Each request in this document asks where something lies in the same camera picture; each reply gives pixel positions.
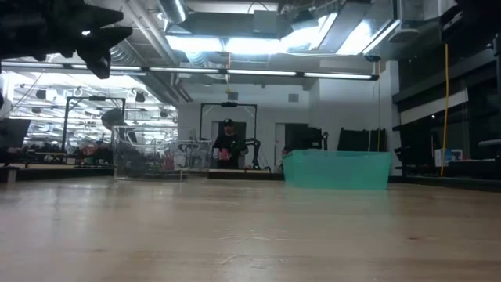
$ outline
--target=vent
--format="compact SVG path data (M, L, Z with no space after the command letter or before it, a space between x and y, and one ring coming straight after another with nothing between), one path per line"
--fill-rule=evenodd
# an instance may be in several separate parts
M238 92L228 92L228 101L238 101Z
M289 103L299 103L299 94L289 94Z

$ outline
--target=person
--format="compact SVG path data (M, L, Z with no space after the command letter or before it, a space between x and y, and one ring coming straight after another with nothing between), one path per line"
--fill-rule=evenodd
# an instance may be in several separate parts
M223 121L225 132L218 136L212 147L213 157L218 160L218 168L238 169L240 156L249 153L244 140L235 133L234 122L227 118Z
M124 115L121 109L115 108L108 110L101 116L101 122L103 126L108 130L113 130L114 126L128 126L124 120ZM118 133L118 138L120 142L117 147L113 148L117 156L117 168L119 173L128 173L135 171L141 173L144 170L144 165L146 160L144 156L137 151L132 144L137 143L138 139L135 133L128 131L126 128L119 128L115 133ZM99 149L96 151L96 155L100 156L104 160L113 159L113 153L104 144L99 144Z

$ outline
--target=orange cable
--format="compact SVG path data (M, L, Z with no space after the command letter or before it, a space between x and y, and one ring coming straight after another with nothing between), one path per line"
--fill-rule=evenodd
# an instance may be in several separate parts
M448 116L449 116L449 45L445 44L445 117L444 117L444 139L442 144L442 167L440 168L440 176L444 176Z

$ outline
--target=wooden tabletop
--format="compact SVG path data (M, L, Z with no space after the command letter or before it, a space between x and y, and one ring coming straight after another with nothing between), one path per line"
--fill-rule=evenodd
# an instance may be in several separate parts
M2 281L498 282L501 194L111 178L0 189Z

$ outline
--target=plastic storage bin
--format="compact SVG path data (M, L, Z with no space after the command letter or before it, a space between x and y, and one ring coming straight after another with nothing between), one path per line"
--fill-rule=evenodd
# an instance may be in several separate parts
M114 127L115 179L185 180L192 169L208 171L207 142L199 143L194 136L192 128Z
M297 150L283 158L287 184L302 188L384 190L390 153Z

